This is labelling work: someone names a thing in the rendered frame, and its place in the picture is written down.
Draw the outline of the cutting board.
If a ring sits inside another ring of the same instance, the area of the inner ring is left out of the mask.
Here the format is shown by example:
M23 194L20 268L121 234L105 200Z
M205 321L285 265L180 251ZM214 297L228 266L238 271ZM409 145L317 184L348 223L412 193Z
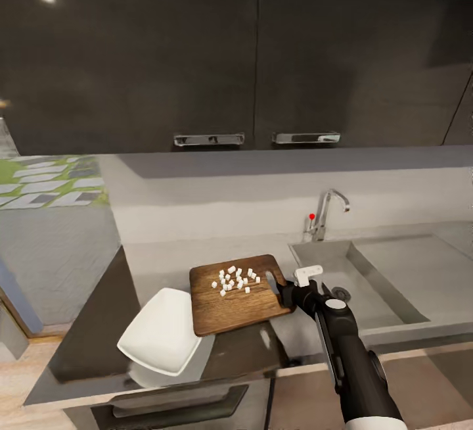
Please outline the cutting board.
M230 274L229 268L235 270ZM249 269L258 281L248 275ZM246 280L242 289L237 287L239 271L239 278ZM276 283L289 285L272 254L192 268L189 279L194 334L210 336L294 313L297 306L284 307L281 294L271 290L265 275L267 271L272 273ZM226 285L231 280L235 283L231 290L225 291L224 297L221 295L223 282L219 279L221 272L229 276L224 280ZM217 282L216 287L212 286L213 282ZM245 287L250 288L249 293Z

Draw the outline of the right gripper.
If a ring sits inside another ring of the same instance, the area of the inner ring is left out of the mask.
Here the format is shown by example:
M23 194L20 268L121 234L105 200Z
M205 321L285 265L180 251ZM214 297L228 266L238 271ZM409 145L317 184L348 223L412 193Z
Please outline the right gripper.
M280 291L282 303L284 307L289 306L299 306L304 312L304 302L305 298L310 293L318 293L317 282L310 279L309 285L305 287L300 287L299 285L294 285L289 283L289 285L282 286L279 283L276 283L277 289Z

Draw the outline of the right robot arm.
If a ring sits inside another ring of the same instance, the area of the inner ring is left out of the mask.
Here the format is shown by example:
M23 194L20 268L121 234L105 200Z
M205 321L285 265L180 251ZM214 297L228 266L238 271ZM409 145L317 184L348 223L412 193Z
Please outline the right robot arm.
M322 274L320 265L293 272L289 285L276 283L284 307L299 306L316 321L330 378L340 404L346 430L408 430L395 401L380 359L367 352L348 304L318 293L310 276Z

